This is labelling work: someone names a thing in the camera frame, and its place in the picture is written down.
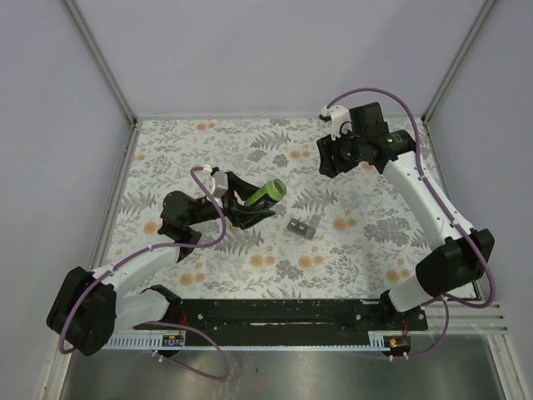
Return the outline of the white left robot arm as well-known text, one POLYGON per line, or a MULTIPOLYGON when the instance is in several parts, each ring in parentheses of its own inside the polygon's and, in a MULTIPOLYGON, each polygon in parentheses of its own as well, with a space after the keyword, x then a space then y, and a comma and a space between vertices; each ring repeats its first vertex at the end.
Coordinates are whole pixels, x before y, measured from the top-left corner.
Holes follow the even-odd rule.
POLYGON ((195 167, 191 175, 203 197, 180 191, 164 197, 158 240, 118 262, 92 271, 75 267, 66 275, 47 315, 47 326, 59 336, 60 353, 78 350, 89 356, 117 332, 155 323, 174 328, 181 310, 172 303, 171 292, 155 287, 131 295, 131 290, 193 250, 216 246, 229 226, 247 229, 274 216, 274 205, 286 196, 278 179, 257 187, 210 167, 205 169, 211 179, 206 187, 197 176, 202 170, 195 167))

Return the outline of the green pill bottle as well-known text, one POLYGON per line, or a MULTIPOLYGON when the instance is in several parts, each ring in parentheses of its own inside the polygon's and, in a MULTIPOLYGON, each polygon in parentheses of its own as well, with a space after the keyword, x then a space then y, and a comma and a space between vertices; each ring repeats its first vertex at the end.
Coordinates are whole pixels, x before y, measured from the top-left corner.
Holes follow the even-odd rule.
POLYGON ((286 185, 280 179, 273 179, 257 189, 245 202, 250 208, 271 208, 286 196, 286 185))

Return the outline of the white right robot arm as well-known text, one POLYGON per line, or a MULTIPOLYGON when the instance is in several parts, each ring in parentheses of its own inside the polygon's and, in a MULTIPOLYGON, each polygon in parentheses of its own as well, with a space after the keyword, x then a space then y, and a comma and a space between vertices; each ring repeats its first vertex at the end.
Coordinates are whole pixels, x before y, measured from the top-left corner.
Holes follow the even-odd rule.
POLYGON ((400 328, 408 311, 483 277, 494 237, 457 211, 427 172, 416 140, 405 130, 391 131, 379 103, 323 107, 320 119, 331 124, 330 134, 316 142, 320 174, 334 178, 360 163, 373 166, 413 212, 431 250, 413 277, 382 295, 379 319, 385 328, 400 328))

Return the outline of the grey weekly pill organizer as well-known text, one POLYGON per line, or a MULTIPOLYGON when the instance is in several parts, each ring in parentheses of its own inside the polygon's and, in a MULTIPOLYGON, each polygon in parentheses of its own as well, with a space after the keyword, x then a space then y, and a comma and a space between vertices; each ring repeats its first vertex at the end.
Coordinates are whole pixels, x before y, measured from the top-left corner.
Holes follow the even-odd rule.
POLYGON ((292 218, 286 228, 291 233, 295 233, 300 237, 311 240, 316 233, 320 221, 321 217, 317 214, 313 215, 308 222, 292 218))

